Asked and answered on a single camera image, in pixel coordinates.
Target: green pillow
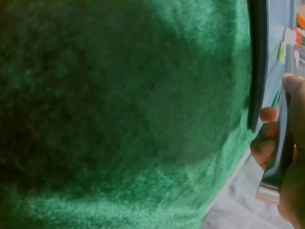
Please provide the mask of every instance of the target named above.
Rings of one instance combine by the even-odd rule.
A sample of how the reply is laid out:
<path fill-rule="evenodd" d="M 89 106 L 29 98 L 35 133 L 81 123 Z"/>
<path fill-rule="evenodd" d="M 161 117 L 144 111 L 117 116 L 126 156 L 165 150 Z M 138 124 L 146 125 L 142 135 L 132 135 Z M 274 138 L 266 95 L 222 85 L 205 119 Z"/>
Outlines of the green pillow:
<path fill-rule="evenodd" d="M 253 137 L 246 1 L 0 6 L 0 228 L 200 228 Z"/>

